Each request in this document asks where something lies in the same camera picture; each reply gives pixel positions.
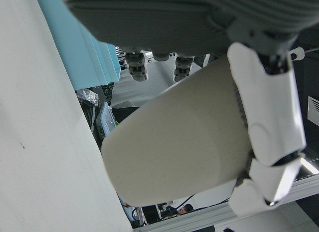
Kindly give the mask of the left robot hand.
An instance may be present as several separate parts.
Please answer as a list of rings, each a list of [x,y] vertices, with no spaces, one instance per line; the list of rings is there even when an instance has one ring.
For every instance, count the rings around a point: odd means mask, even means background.
[[[236,181],[238,216],[276,208],[306,147],[291,47],[319,21],[319,0],[62,0],[93,36],[119,46],[132,78],[143,51],[176,53],[177,83],[102,143],[129,205],[168,202]]]

